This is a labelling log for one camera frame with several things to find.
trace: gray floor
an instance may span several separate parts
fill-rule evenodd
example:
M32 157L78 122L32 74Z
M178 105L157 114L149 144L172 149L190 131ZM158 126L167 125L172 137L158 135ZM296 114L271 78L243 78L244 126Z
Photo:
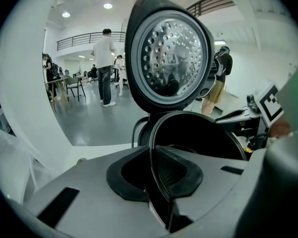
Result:
M70 110L56 102L55 116L74 146L99 146L131 143L131 135L137 120L147 114L140 109L131 96L128 86L124 86L123 96L119 97L119 87L111 83L113 107L104 108L100 103L96 82L84 83L86 98L77 100L69 91L73 103Z

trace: metal inner lid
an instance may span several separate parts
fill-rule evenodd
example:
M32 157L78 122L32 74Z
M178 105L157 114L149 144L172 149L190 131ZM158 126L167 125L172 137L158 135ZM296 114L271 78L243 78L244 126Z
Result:
M132 44L135 80L147 97L161 104L189 96L204 76L207 59L202 29L178 11L161 11L147 18Z

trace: balcony railing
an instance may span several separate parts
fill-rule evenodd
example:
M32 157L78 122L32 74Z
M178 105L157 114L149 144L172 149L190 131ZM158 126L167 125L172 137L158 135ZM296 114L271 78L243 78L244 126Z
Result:
M188 7L187 10L193 16L198 17L203 14L234 5L235 4L232 0L201 0Z
M94 43L103 36L102 32L81 34L73 37L69 37L63 40L58 41L58 50L66 49L69 47ZM111 37L114 39L114 42L125 42L126 33L125 32L111 32Z

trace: man in white shirt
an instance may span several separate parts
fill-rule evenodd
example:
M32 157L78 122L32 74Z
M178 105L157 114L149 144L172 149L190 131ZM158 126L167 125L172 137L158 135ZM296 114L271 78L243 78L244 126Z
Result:
M100 38L93 47L91 52L92 56L96 59L96 68L98 74L98 90L100 96L100 102L104 107L114 106L116 103L111 101L110 91L110 73L112 55L115 52L114 41L111 38L111 30L104 29L103 37Z

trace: khaki shorts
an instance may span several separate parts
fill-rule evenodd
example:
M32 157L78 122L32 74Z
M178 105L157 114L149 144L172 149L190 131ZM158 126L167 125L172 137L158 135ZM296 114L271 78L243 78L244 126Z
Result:
M219 103L224 92L224 83L220 81L215 82L215 86L211 92L205 97L206 100L212 103Z

